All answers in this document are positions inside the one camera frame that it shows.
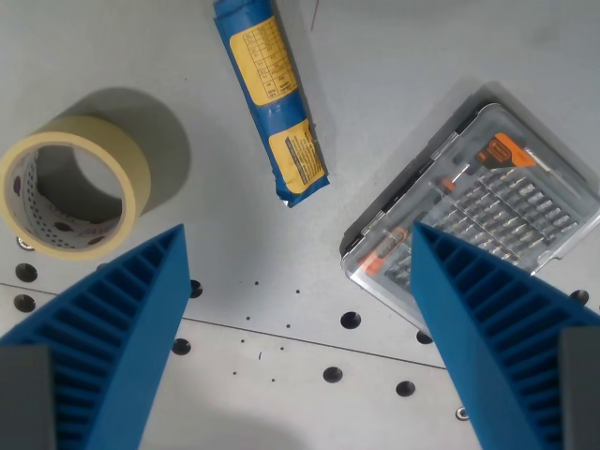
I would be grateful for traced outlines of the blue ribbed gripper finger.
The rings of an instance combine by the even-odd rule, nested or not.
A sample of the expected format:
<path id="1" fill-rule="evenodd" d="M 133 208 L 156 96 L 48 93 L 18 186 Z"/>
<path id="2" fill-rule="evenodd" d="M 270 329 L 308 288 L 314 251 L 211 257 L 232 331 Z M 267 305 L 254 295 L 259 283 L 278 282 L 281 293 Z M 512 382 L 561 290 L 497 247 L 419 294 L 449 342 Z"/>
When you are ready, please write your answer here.
<path id="1" fill-rule="evenodd" d="M 177 225 L 54 297 L 1 338 L 49 348 L 60 449 L 136 449 L 191 292 Z"/>
<path id="2" fill-rule="evenodd" d="M 419 222 L 411 288 L 483 448 L 598 447 L 595 312 Z"/>

